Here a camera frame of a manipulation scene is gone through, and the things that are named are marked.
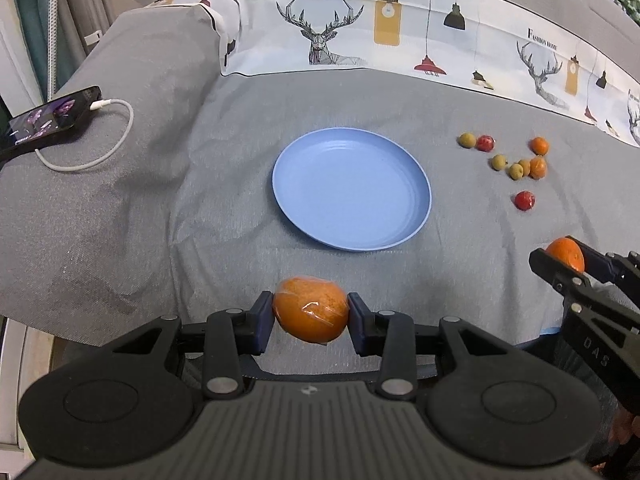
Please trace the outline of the bare orange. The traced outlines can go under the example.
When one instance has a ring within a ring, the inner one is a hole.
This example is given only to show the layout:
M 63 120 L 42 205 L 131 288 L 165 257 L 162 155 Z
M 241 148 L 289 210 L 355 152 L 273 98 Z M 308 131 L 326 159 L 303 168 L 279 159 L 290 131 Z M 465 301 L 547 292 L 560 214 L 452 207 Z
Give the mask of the bare orange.
M 572 238 L 557 238 L 548 245 L 546 253 L 578 273 L 584 273 L 586 270 L 584 254 Z

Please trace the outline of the plastic orange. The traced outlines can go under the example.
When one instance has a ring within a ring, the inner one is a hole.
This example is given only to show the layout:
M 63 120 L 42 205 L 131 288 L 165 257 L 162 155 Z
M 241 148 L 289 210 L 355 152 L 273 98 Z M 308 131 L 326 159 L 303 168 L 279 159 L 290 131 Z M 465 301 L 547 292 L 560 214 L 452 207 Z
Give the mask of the plastic orange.
M 348 322 L 347 295 L 336 283 L 293 276 L 283 280 L 274 293 L 273 313 L 290 335 L 310 344 L 328 344 Z

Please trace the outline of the red fruit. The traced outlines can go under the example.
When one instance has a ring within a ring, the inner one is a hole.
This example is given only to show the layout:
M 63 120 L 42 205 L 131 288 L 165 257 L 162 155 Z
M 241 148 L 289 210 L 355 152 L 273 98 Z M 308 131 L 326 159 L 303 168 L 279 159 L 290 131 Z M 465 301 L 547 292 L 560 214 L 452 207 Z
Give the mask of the red fruit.
M 475 148 L 477 151 L 490 153 L 495 148 L 495 139 L 488 134 L 483 134 L 476 139 Z
M 518 210 L 529 211 L 535 206 L 536 197 L 532 192 L 522 191 L 515 195 L 513 201 Z

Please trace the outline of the small orange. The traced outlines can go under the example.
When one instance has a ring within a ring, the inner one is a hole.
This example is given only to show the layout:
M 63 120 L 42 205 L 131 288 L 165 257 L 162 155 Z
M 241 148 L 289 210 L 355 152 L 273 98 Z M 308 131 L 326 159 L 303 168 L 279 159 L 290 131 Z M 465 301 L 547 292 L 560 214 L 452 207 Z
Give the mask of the small orange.
M 536 156 L 529 161 L 529 177 L 532 179 L 543 179 L 547 172 L 548 165 L 544 156 Z
M 549 143 L 542 136 L 535 136 L 532 140 L 529 141 L 529 148 L 537 156 L 544 156 L 548 154 Z

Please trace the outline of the green yellow small fruit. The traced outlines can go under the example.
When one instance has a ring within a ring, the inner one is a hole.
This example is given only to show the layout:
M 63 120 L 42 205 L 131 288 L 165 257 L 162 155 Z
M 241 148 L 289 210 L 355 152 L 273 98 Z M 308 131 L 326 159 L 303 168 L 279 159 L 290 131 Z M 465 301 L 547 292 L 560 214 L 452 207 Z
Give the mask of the green yellow small fruit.
M 458 136 L 458 143 L 462 148 L 475 148 L 476 136 L 470 132 L 462 133 Z

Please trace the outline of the blue plastic plate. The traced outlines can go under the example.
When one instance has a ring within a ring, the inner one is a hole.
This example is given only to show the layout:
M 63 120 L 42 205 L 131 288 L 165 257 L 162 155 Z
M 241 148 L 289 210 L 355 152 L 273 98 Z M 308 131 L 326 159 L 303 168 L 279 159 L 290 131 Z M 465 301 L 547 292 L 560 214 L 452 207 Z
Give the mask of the blue plastic plate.
M 419 162 L 385 136 L 357 128 L 325 128 L 288 144 L 274 162 L 271 186 L 293 226 L 346 252 L 405 243 L 433 205 Z

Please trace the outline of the grey printed bed sheet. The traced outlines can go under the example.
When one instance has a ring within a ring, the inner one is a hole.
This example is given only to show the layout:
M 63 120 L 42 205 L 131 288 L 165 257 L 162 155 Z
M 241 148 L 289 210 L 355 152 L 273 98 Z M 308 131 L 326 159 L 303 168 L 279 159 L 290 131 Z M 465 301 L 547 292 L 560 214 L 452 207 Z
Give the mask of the grey printed bed sheet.
M 296 276 L 511 344 L 529 256 L 639 247 L 639 29 L 612 0 L 139 0 L 105 106 L 1 167 L 1 313 L 102 346 Z

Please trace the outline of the black smartphone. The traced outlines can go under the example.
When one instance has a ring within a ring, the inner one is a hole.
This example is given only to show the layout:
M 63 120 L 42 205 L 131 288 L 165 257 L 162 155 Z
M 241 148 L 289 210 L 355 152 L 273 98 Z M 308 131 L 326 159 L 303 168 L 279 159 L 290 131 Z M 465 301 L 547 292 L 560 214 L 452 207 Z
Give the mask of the black smartphone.
M 91 105 L 101 96 L 101 89 L 91 86 L 13 117 L 1 135 L 1 161 L 75 140 L 90 122 Z

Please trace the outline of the white window frame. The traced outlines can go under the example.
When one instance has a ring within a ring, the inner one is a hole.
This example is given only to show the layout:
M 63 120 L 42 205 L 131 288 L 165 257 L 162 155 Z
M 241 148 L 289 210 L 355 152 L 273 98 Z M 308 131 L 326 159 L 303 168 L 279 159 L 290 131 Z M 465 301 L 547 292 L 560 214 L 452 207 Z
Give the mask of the white window frame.
M 15 0 L 0 0 L 1 97 L 12 116 L 42 103 Z

